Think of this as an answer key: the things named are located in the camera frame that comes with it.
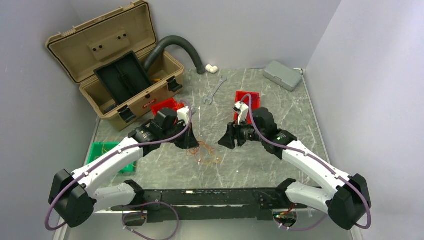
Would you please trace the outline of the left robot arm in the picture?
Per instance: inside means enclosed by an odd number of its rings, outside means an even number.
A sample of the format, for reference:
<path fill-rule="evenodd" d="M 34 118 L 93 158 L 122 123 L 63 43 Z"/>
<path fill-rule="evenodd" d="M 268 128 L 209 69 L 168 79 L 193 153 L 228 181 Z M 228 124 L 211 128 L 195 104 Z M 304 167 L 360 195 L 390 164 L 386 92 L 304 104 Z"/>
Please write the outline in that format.
<path fill-rule="evenodd" d="M 93 213 L 110 207 L 139 209 L 144 203 L 144 190 L 133 180 L 113 187 L 102 188 L 101 185 L 127 165 L 159 149 L 161 144 L 171 143 L 182 150 L 198 147 L 192 115 L 189 106 L 179 110 L 163 108 L 93 162 L 72 172 L 58 171 L 48 197 L 50 209 L 44 222 L 46 229 L 54 231 L 64 225 L 78 227 Z"/>

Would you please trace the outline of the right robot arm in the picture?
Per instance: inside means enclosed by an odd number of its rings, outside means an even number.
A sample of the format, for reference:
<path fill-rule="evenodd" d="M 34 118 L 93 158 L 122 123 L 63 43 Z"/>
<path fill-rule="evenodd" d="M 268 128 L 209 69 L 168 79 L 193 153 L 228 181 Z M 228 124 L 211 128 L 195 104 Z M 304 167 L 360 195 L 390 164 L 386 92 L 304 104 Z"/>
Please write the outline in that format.
<path fill-rule="evenodd" d="M 226 133 L 218 141 L 220 146 L 234 149 L 246 142 L 259 142 L 267 153 L 297 167 L 318 184 L 312 187 L 286 179 L 276 188 L 275 200 L 280 207 L 291 204 L 311 207 L 326 213 L 344 230 L 371 226 L 372 203 L 368 183 L 362 175 L 350 175 L 318 157 L 289 131 L 278 128 L 267 108 L 251 111 L 238 101 L 233 110 L 238 118 L 227 124 Z"/>

